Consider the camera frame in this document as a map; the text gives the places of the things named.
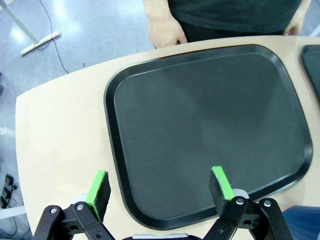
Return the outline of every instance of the blue plastic object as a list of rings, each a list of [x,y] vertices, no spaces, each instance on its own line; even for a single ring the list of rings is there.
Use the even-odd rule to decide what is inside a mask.
[[[293,206],[283,216],[293,240],[320,239],[320,207]]]

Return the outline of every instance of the green tape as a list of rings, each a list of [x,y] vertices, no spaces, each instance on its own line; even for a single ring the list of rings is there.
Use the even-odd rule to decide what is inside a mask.
[[[235,194],[234,191],[232,191],[232,188],[225,175],[225,172],[222,169],[222,166],[213,166],[211,172],[215,175],[216,179],[219,182],[224,199],[231,201],[231,199],[235,197]]]
[[[94,178],[94,181],[90,187],[90,190],[89,190],[89,193],[88,195],[86,196],[85,198],[85,202],[88,204],[88,206],[93,209],[96,217],[98,218],[98,220],[100,222],[103,221],[103,219],[100,219],[99,217],[99,212],[97,210],[97,207],[96,207],[96,204],[95,204],[95,200],[96,200],[96,197],[97,197],[97,193],[100,189],[100,186],[106,176],[107,172],[106,171],[98,171],[95,175],[95,178]]]

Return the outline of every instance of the hand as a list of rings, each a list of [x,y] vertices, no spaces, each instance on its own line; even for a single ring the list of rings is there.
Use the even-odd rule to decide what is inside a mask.
[[[157,49],[187,43],[181,25],[172,15],[162,19],[149,19],[148,31],[150,41]]]
[[[289,25],[284,30],[283,35],[286,36],[298,36],[301,33],[304,25],[305,16],[309,8],[311,0],[302,0],[299,8],[293,15]]]

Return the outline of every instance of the person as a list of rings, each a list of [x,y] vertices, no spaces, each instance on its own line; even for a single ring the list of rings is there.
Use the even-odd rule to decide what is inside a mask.
[[[143,0],[158,49],[209,39],[300,34],[311,0]]]

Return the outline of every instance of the floor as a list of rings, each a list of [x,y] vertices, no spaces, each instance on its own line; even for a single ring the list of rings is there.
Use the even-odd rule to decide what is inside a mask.
[[[68,72],[153,49],[148,40],[142,0],[95,0],[94,4],[77,0],[42,2],[53,31],[62,32],[56,45]],[[10,7],[39,38],[51,33],[49,19],[38,0],[15,0]],[[320,2],[312,0],[301,35],[309,36],[319,24]],[[0,127],[15,129],[18,95],[66,74],[53,43],[21,57],[20,51],[31,43],[7,13],[0,11],[0,84],[4,86],[0,96]],[[19,184],[15,138],[5,134],[0,135],[0,188],[6,173]],[[23,205],[19,187],[12,196],[16,206]],[[16,234],[11,237],[0,230],[0,238],[31,239],[27,216],[16,216],[15,221]],[[12,218],[0,220],[0,226],[7,233],[15,232]]]

